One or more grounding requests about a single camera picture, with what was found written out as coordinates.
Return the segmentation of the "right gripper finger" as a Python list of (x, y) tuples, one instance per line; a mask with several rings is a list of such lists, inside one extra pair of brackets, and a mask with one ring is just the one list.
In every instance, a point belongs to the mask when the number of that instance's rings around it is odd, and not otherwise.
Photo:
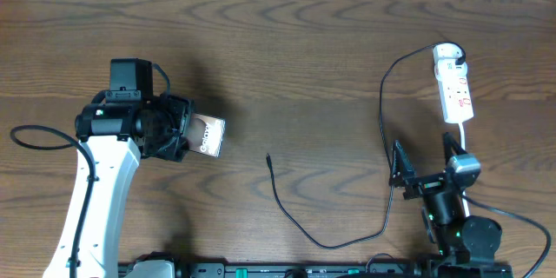
[(415, 170), (401, 143), (396, 140), (392, 147), (393, 158), (389, 178), (390, 187), (405, 187), (412, 184)]
[(446, 132), (442, 135), (442, 143), (444, 157), (446, 159), (451, 159), (453, 156), (461, 156), (467, 153), (449, 132)]

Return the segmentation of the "bronze Galaxy smartphone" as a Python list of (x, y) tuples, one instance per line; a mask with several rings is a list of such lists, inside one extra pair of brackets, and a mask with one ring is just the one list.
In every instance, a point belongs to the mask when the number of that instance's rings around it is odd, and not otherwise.
[(218, 158), (221, 153), (225, 126), (224, 119), (193, 114), (186, 135), (189, 150)]

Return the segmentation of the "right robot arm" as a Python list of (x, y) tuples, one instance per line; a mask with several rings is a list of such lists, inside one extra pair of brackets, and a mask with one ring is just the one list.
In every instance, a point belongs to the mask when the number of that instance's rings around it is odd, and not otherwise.
[(463, 191), (480, 175), (478, 159), (453, 138), (443, 135), (446, 167), (426, 176), (415, 174), (400, 142), (393, 143), (393, 167), (389, 185), (403, 188), (406, 200), (421, 198), (423, 219), (436, 255), (425, 255), (404, 270), (419, 277), (511, 277), (511, 268), (494, 260), (500, 247), (502, 228), (493, 219), (466, 215)]

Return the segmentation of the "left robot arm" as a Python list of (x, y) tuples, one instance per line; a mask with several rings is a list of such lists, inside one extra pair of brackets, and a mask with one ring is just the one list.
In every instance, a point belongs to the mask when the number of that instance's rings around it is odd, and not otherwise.
[(76, 118), (76, 183), (46, 277), (117, 277), (125, 206), (143, 159), (180, 162), (194, 104), (167, 92), (103, 90)]

